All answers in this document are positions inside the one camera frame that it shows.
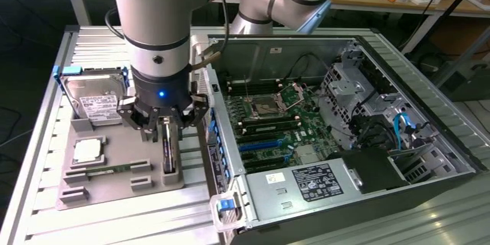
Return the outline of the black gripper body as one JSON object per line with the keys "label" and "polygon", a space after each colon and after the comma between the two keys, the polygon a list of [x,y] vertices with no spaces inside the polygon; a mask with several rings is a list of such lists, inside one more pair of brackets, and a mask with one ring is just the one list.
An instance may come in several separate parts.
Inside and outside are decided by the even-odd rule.
{"label": "black gripper body", "polygon": [[190,103],[189,72],[186,65],[176,74],[154,77],[132,68],[134,91],[138,99],[150,107],[184,109]]}

